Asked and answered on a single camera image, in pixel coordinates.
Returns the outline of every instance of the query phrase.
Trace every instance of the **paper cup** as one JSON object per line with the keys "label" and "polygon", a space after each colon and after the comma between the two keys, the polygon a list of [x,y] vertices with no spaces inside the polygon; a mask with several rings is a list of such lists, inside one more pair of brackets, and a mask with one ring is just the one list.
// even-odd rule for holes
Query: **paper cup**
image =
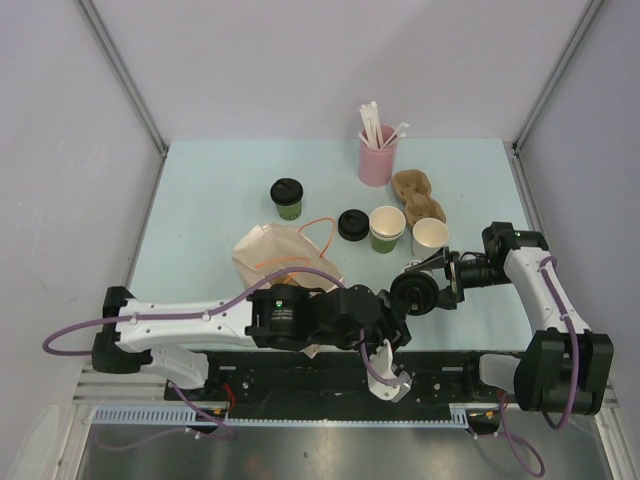
{"label": "paper cup", "polygon": [[371,247],[378,253],[391,252],[404,233],[407,221],[396,207],[376,208],[369,216]]}
{"label": "paper cup", "polygon": [[413,226],[411,251],[414,257],[429,258],[449,241],[449,229],[437,218],[422,218]]}
{"label": "paper cup", "polygon": [[302,213],[303,189],[293,178],[281,178],[271,186],[269,194],[283,220],[295,220]]}

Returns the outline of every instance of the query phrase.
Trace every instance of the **white paper cup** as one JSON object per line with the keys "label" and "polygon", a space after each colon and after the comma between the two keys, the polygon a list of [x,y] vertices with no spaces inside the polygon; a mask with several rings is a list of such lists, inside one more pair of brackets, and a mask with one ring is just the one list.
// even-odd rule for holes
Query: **white paper cup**
{"label": "white paper cup", "polygon": [[371,246],[378,253],[391,252],[404,233],[407,221],[396,207],[378,207],[369,216]]}
{"label": "white paper cup", "polygon": [[369,226],[378,237],[394,238],[404,232],[407,220],[404,213],[396,207],[378,207],[369,216]]}
{"label": "white paper cup", "polygon": [[422,218],[413,226],[411,252],[422,260],[429,258],[449,241],[449,229],[436,218]]}

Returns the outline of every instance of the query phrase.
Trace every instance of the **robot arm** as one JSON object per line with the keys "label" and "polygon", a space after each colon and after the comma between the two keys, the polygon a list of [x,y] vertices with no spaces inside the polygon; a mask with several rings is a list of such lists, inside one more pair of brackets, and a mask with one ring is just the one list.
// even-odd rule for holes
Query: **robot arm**
{"label": "robot arm", "polygon": [[[484,254],[464,260],[464,255],[445,248],[396,278],[391,293],[411,304],[410,315],[422,315],[436,307],[457,308],[466,289],[513,283],[533,338],[518,359],[484,355],[480,380],[515,392],[523,410],[562,412],[569,396],[574,355],[565,323],[570,318],[580,352],[573,412],[595,414],[602,405],[613,358],[611,340],[592,333],[572,306],[541,233],[516,231],[510,223],[494,222],[482,232],[482,239]],[[442,290],[431,276],[422,273],[437,268],[443,268],[449,280]],[[560,305],[566,313],[560,311]]]}
{"label": "robot arm", "polygon": [[217,376],[203,353],[179,345],[231,344],[301,351],[311,345],[344,350],[383,345],[373,356],[380,377],[398,385],[371,381],[371,391],[384,400],[399,400],[408,391],[400,371],[378,359],[387,350],[406,345],[411,337],[405,318],[408,307],[388,292],[377,296],[363,285],[331,292],[275,285],[251,294],[233,308],[229,300],[193,304],[153,304],[135,299],[125,288],[108,290],[105,317],[129,320],[105,325],[92,348],[94,369],[104,373],[154,373],[185,390],[202,388]]}
{"label": "robot arm", "polygon": [[[411,340],[406,315],[423,315],[433,308],[452,310],[464,301],[466,289],[513,283],[533,339],[517,359],[504,361],[511,357],[485,354],[479,381],[514,391],[523,410],[562,412],[574,355],[565,324],[570,318],[580,352],[573,412],[596,413],[604,398],[613,345],[607,335],[593,334],[569,302],[549,261],[544,237],[494,222],[482,238],[484,254],[464,260],[465,255],[445,248],[409,268],[394,280],[390,292],[382,290],[377,296],[363,285],[331,292],[275,285],[222,311],[227,301],[158,305],[139,302],[126,289],[114,287],[107,293],[103,315],[130,319],[106,325],[96,335],[93,366],[105,373],[152,372],[190,390],[216,378],[217,367],[205,354],[181,344],[224,343],[294,352],[332,345],[360,349],[365,359],[367,347],[377,348],[370,364],[366,360],[369,390],[382,400],[398,401],[411,388],[410,376],[393,364],[393,352]],[[449,280],[442,290],[424,273],[436,268],[443,268]],[[566,314],[561,315],[560,304]],[[496,371],[505,378],[505,368],[508,381],[496,383]]]}

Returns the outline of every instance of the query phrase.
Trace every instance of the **black base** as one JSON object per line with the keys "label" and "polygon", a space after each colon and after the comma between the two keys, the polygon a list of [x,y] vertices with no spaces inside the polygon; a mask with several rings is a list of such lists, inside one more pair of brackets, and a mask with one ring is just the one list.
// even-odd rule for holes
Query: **black base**
{"label": "black base", "polygon": [[[225,401],[220,385],[228,383],[237,400],[231,418],[449,420],[450,403],[493,403],[497,398],[495,388],[478,380],[478,361],[487,352],[396,352],[394,363],[416,374],[411,391],[398,403],[369,392],[356,353],[320,353],[314,359],[288,352],[204,353],[212,366],[220,367],[218,378],[185,394],[193,401]],[[170,388],[164,398],[178,400]]]}

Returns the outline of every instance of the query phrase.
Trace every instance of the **green paper cup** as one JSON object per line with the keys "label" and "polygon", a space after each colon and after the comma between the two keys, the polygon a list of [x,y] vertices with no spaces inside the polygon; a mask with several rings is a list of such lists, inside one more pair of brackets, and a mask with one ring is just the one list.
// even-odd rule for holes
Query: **green paper cup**
{"label": "green paper cup", "polygon": [[271,186],[271,200],[283,220],[295,220],[302,213],[302,185],[293,178],[281,178]]}
{"label": "green paper cup", "polygon": [[376,208],[369,217],[371,247],[378,253],[393,251],[406,227],[404,213],[395,207]]}
{"label": "green paper cup", "polygon": [[373,230],[369,232],[369,238],[371,239],[371,247],[378,253],[389,253],[396,248],[396,243],[400,240],[402,235],[398,235],[395,238],[384,238],[376,235]]}

